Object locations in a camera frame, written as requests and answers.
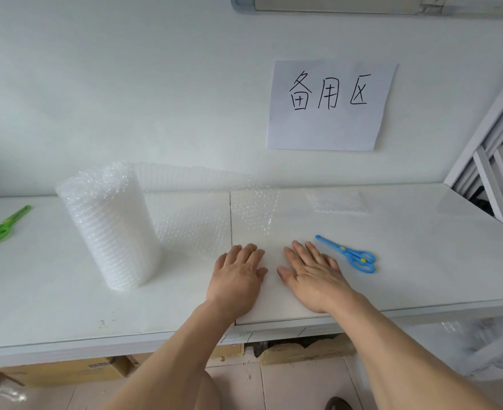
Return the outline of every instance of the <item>scissors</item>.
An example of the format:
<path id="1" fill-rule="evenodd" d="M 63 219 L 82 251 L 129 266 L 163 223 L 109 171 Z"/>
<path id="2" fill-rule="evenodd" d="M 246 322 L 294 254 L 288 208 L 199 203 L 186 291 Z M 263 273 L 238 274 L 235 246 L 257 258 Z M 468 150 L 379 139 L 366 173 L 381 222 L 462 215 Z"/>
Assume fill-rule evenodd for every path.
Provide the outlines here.
<path id="1" fill-rule="evenodd" d="M 319 234 L 316 234 L 316 240 L 323 241 L 325 244 L 331 246 L 332 248 L 340 251 L 352 266 L 358 269 L 360 272 L 364 273 L 375 273 L 375 267 L 373 263 L 377 261 L 377 258 L 373 256 L 372 253 L 368 251 L 352 250 L 347 247 L 341 246 L 340 244 L 330 241 Z"/>
<path id="2" fill-rule="evenodd" d="M 22 216 L 25 213 L 29 212 L 32 208 L 33 208 L 32 206 L 24 206 L 16 213 L 12 214 L 9 218 L 3 220 L 3 222 L 0 224 L 0 242 L 9 237 L 12 225 L 15 224 L 15 222 L 17 222 L 18 220 L 20 220 Z"/>

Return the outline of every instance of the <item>person's left arm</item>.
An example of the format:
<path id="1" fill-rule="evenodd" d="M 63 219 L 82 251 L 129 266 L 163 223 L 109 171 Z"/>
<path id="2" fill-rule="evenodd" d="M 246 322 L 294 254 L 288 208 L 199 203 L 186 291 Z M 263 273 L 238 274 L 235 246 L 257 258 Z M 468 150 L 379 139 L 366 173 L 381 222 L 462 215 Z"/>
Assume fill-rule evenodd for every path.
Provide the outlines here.
<path id="1" fill-rule="evenodd" d="M 183 408 L 189 394 L 196 394 L 189 391 L 190 386 L 225 331 L 255 304 L 267 274 L 267 269 L 257 269 L 263 255 L 254 244 L 243 249 L 233 246 L 221 255 L 206 301 L 138 368 L 104 410 Z"/>

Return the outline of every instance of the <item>gray plastic corner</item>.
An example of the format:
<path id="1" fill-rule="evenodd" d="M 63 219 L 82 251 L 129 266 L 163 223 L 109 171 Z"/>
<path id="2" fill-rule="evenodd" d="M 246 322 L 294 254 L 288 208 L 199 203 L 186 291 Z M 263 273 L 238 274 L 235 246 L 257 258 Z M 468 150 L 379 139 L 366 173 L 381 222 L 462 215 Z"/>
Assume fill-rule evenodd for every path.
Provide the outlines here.
<path id="1" fill-rule="evenodd" d="M 232 8 L 240 14 L 255 14 L 255 0 L 231 0 Z"/>

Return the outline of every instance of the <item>hand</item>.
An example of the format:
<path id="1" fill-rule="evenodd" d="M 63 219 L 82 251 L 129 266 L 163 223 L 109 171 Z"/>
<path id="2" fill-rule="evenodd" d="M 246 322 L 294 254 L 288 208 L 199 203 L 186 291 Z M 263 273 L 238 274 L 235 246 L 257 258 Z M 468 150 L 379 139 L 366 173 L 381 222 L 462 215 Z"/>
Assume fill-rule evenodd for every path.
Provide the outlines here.
<path id="1" fill-rule="evenodd" d="M 284 248 L 294 270 L 279 266 L 278 275 L 309 310 L 332 315 L 337 303 L 354 291 L 344 279 L 335 259 L 321 254 L 309 241 L 305 245 L 293 241 L 295 251 Z"/>
<path id="2" fill-rule="evenodd" d="M 230 321 L 246 315 L 255 304 L 267 268 L 257 269 L 264 250 L 255 244 L 233 246 L 215 262 L 206 302 L 216 304 Z"/>

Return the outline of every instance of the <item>white wall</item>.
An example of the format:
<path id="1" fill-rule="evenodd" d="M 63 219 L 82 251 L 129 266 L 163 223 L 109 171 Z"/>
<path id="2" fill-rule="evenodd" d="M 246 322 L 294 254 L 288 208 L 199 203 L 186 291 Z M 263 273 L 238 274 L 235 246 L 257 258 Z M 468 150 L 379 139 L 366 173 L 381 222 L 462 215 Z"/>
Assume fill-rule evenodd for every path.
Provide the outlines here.
<path id="1" fill-rule="evenodd" d="M 276 58 L 397 61 L 375 152 L 266 150 Z M 0 196 L 114 160 L 273 185 L 442 181 L 503 83 L 503 21 L 0 0 Z"/>

